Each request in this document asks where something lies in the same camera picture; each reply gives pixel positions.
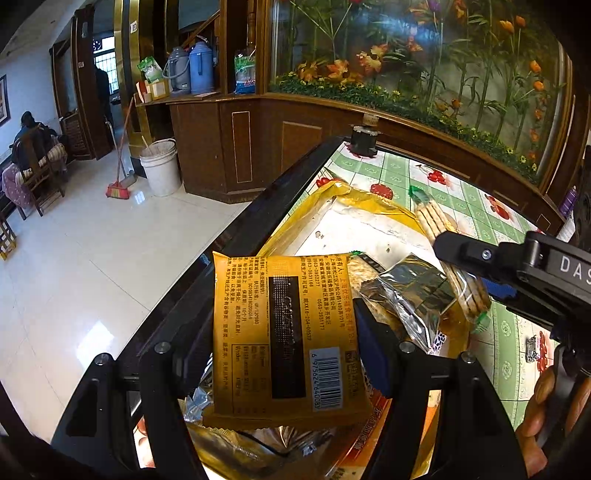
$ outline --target window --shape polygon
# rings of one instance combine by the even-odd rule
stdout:
[[[115,37],[95,40],[93,49],[95,51],[95,65],[109,75],[109,87],[111,94],[113,94],[119,90],[117,61],[115,60]]]

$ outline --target silver foil package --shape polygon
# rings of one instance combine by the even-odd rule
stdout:
[[[361,293],[397,315],[425,352],[432,351],[441,314],[455,301],[446,276],[416,255],[363,282]]]

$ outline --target chair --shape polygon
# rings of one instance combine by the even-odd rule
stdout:
[[[45,201],[55,192],[60,192],[61,196],[63,197],[64,190],[61,186],[61,180],[56,174],[56,169],[52,163],[47,160],[43,166],[39,165],[39,161],[43,157],[46,157],[48,153],[43,138],[43,132],[41,131],[40,126],[37,125],[25,133],[21,138],[19,138],[14,144],[13,151],[18,152],[19,156],[22,155],[28,161],[29,168],[32,171],[32,174],[28,178],[25,175],[26,169],[23,170],[22,167],[19,167],[22,178],[24,179],[22,186],[31,192],[31,196],[33,197],[33,201],[35,203],[35,208],[39,212],[39,215],[43,216],[43,212],[41,211],[41,206],[43,203],[45,203]],[[49,180],[52,188],[45,190],[38,197],[35,195],[35,191],[44,185],[46,180]],[[26,220],[27,217],[20,207],[18,208],[18,211],[21,214],[22,219]]]
[[[8,254],[17,247],[17,237],[8,225],[8,220],[0,210],[0,258],[6,260]]]

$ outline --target barcode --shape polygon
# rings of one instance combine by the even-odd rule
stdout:
[[[313,410],[343,408],[339,347],[310,350],[310,375]]]

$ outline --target white floor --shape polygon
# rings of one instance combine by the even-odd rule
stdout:
[[[29,429],[50,440],[92,358],[117,356],[193,260],[247,205],[158,198],[139,178],[108,199],[116,156],[70,165],[66,197],[9,223],[0,260],[0,381]]]

